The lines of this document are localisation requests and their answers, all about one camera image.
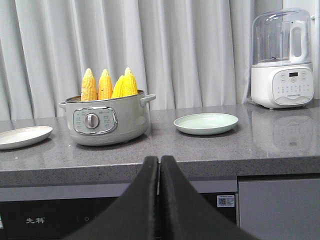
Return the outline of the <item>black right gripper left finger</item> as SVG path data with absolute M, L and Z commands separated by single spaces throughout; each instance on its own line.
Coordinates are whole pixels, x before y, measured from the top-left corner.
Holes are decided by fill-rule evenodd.
M 66 240 L 154 240 L 159 159 L 147 156 L 124 193 Z

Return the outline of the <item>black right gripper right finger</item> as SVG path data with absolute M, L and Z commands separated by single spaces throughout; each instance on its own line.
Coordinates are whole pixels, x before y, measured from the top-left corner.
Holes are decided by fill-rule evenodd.
M 212 207 L 191 185 L 175 158 L 160 161 L 160 213 L 166 240 L 255 240 Z

